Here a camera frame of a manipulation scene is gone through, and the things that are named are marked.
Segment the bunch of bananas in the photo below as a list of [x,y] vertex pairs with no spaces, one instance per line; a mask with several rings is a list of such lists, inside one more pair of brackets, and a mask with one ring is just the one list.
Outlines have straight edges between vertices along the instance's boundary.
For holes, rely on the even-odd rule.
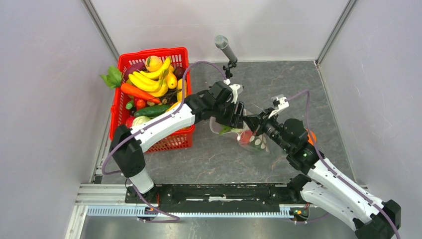
[[153,72],[135,71],[129,74],[132,84],[154,97],[162,97],[169,89],[176,88],[177,78],[173,74],[174,68],[171,65],[170,57],[167,57],[164,62],[161,62],[158,57],[148,57],[146,63],[147,69],[148,66],[154,66],[154,69],[158,70]]

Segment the microphone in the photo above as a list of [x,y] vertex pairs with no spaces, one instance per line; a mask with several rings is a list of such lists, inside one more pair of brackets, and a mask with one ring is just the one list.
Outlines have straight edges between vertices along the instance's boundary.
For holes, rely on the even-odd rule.
[[230,46],[228,45],[228,40],[225,36],[218,35],[214,38],[215,46],[220,49],[225,56],[229,59],[230,62],[236,63],[237,57],[231,50]]

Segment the cucumber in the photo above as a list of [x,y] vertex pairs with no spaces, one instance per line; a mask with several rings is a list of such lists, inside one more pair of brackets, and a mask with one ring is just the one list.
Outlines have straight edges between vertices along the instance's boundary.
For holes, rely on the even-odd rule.
[[135,112],[135,117],[147,116],[147,117],[157,117],[166,112],[171,106],[170,105],[160,105],[160,106],[150,106],[143,109],[140,109]]

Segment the gray marble tabletop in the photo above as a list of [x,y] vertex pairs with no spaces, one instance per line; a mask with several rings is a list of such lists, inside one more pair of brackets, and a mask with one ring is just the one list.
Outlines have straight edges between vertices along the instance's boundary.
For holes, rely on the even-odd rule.
[[[272,106],[271,97],[310,89],[311,130],[316,134],[321,151],[338,169],[352,178],[338,129],[313,62],[241,62],[232,70],[232,83],[244,85],[239,96],[245,108],[253,114]],[[199,65],[191,71],[193,92],[208,89],[221,80],[218,71],[209,65]],[[278,118],[305,121],[306,97],[290,102]],[[230,138],[210,131],[209,122],[196,124],[191,148],[155,152],[145,155],[147,170],[155,183],[287,183],[299,171],[292,168],[281,149],[273,142],[270,154],[257,155],[247,151]],[[117,169],[110,161],[107,170]],[[105,176],[102,183],[124,183],[120,175]]]

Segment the banana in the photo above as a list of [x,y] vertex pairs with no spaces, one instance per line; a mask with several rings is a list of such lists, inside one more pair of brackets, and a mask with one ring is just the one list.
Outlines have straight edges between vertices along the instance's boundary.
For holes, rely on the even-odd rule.
[[142,75],[141,73],[134,71],[132,73],[132,75],[134,75],[136,78],[138,78],[142,83],[152,86],[155,85],[157,83],[157,81],[151,80],[148,77],[145,77],[144,75]]
[[168,90],[169,90],[169,87],[167,86],[165,82],[163,82],[163,84],[161,85],[161,88],[158,91],[148,92],[148,93],[154,97],[162,97],[163,95],[167,93]]
[[167,57],[166,60],[163,62],[163,65],[160,67],[160,69],[158,69],[158,71],[154,71],[154,72],[141,71],[141,74],[148,77],[149,79],[156,80],[158,79],[158,77],[160,77],[162,71],[170,67],[170,63],[171,63],[171,58]]
[[139,78],[136,76],[129,74],[130,81],[141,90],[147,91],[147,92],[155,92],[158,91],[161,86],[163,85],[164,79],[160,79],[158,82],[155,82],[154,85],[147,85],[143,83]]

